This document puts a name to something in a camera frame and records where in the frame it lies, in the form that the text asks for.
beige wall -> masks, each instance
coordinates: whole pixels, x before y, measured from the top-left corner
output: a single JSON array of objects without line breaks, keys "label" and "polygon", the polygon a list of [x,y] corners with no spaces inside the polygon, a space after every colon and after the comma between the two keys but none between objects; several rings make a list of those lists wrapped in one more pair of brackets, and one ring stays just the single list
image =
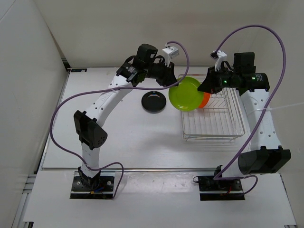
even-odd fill
[{"label": "beige wall", "polygon": [[[35,0],[72,67],[120,66],[142,43],[182,42],[192,65],[233,29],[264,23],[276,0]],[[236,34],[227,52],[248,50],[257,29]],[[178,58],[176,64],[185,64]]]},{"label": "beige wall", "polygon": [[12,3],[0,1],[2,228],[11,227],[27,176],[37,167],[67,75],[34,2]]},{"label": "beige wall", "polygon": [[[272,107],[304,101],[303,9],[302,0],[280,0],[266,20],[266,25],[282,38],[287,54],[286,74],[271,102]],[[251,50],[256,53],[257,70],[267,73],[274,88],[282,70],[282,51],[275,37],[260,30]],[[276,110],[272,114],[283,148],[292,152],[291,161],[281,173],[296,221],[304,227],[304,105]]]}]

black mounting plate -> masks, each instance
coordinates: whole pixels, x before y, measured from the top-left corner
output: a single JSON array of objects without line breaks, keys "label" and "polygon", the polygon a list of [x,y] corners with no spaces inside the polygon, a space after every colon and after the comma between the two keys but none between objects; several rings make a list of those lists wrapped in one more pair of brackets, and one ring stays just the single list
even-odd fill
[{"label": "black mounting plate", "polygon": [[231,192],[226,194],[228,190],[220,189],[213,178],[214,176],[198,176],[200,201],[245,200],[240,179],[221,180],[222,186],[231,186]]},{"label": "black mounting plate", "polygon": [[114,176],[100,176],[99,183],[99,186],[103,187],[102,191],[91,193],[90,190],[82,185],[80,177],[74,176],[70,199],[112,199],[114,189]]}]

white wire dish rack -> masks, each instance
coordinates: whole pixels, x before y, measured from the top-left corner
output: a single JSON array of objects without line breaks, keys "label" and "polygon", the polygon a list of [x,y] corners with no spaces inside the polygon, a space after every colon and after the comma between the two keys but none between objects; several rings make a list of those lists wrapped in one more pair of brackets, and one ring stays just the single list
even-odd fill
[{"label": "white wire dish rack", "polygon": [[[203,82],[206,75],[187,75]],[[181,112],[183,139],[188,142],[230,142],[245,134],[237,92],[224,88],[204,108]]]}]

lime green plate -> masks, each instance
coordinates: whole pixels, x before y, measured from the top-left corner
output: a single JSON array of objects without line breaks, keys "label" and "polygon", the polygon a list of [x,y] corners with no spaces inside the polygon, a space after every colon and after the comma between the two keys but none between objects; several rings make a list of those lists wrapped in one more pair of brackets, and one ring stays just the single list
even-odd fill
[{"label": "lime green plate", "polygon": [[169,89],[171,104],[181,111],[192,111],[201,104],[204,93],[198,92],[200,82],[193,77],[185,77],[178,86]]}]

orange plate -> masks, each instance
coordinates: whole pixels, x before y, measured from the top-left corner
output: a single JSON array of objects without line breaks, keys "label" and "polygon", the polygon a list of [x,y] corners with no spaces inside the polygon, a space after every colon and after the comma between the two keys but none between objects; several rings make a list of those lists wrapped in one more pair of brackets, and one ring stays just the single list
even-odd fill
[{"label": "orange plate", "polygon": [[199,105],[199,108],[203,108],[206,106],[206,104],[208,103],[209,99],[210,99],[211,94],[209,93],[204,93],[204,98],[203,101],[201,102],[201,104]]}]

